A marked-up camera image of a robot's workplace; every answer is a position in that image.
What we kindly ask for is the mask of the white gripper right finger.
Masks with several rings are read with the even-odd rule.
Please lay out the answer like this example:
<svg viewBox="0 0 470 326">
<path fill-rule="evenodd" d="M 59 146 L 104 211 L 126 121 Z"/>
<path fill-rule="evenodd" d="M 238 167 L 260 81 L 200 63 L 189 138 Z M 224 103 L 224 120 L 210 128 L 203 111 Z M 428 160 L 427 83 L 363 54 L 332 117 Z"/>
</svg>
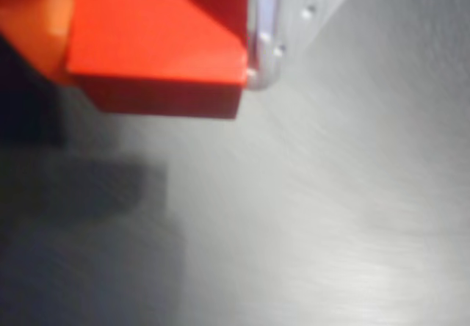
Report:
<svg viewBox="0 0 470 326">
<path fill-rule="evenodd" d="M 248 0 L 247 88 L 276 83 L 345 1 Z"/>
</svg>

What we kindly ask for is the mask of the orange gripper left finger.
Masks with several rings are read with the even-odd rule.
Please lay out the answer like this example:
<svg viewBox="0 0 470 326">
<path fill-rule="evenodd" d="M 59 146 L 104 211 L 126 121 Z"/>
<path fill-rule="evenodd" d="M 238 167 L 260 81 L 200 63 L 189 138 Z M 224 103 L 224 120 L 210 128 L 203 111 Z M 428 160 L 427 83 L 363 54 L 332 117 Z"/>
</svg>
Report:
<svg viewBox="0 0 470 326">
<path fill-rule="evenodd" d="M 1 0 L 1 35 L 42 76 L 67 86 L 73 6 L 74 0 Z"/>
</svg>

